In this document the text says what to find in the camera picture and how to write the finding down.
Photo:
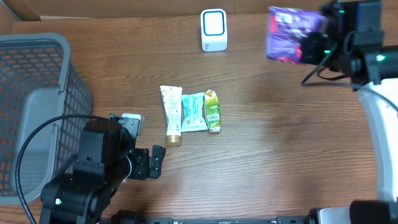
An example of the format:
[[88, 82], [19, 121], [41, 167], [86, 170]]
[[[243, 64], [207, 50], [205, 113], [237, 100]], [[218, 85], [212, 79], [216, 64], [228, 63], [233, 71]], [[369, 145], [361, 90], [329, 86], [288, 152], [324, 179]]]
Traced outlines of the purple sanitary pad pack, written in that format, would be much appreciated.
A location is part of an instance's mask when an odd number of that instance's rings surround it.
[[271, 60], [298, 64], [301, 40], [318, 32], [325, 20], [317, 11], [289, 7], [269, 7], [265, 55]]

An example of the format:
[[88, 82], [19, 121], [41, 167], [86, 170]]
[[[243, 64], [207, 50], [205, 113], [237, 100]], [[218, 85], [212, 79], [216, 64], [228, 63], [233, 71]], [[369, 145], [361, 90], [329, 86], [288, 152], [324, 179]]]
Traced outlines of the teal snack packet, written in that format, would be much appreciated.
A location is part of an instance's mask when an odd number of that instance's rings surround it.
[[183, 105], [182, 132], [204, 131], [208, 129], [203, 117], [204, 92], [180, 97]]

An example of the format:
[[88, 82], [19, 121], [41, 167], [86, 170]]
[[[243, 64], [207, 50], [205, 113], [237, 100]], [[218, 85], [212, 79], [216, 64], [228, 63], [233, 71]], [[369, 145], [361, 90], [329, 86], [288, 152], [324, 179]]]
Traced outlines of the white cream tube gold cap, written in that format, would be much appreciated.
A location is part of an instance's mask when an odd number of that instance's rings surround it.
[[182, 88], [177, 86], [160, 86], [162, 101], [167, 122], [166, 145], [167, 147], [179, 147], [181, 145], [182, 124]]

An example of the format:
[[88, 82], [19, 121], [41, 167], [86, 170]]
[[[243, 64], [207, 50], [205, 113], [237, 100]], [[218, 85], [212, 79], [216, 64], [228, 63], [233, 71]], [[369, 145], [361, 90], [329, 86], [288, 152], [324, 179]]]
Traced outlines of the green yellow snack pack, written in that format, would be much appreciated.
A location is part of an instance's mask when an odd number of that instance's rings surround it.
[[221, 132], [221, 109], [219, 99], [214, 90], [205, 92], [205, 120], [210, 133]]

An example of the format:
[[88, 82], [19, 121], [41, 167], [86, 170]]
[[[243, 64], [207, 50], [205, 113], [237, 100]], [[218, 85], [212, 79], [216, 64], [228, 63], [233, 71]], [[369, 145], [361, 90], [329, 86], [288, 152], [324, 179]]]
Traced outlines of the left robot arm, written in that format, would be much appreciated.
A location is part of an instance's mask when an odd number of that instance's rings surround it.
[[158, 179], [166, 149], [136, 147], [144, 117], [111, 114], [90, 120], [80, 135], [71, 173], [59, 172], [42, 189], [41, 223], [99, 223], [126, 179]]

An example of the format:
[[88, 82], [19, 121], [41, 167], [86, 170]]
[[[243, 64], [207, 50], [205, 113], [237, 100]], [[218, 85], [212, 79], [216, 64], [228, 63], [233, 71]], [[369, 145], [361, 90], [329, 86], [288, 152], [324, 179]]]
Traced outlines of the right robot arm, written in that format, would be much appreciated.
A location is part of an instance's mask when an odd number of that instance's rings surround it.
[[314, 208], [300, 223], [397, 223], [397, 46], [383, 44], [381, 1], [331, 1], [320, 8], [322, 30], [301, 42], [302, 63], [324, 69], [315, 86], [347, 86], [358, 94], [367, 116], [377, 162], [377, 199], [345, 207]]

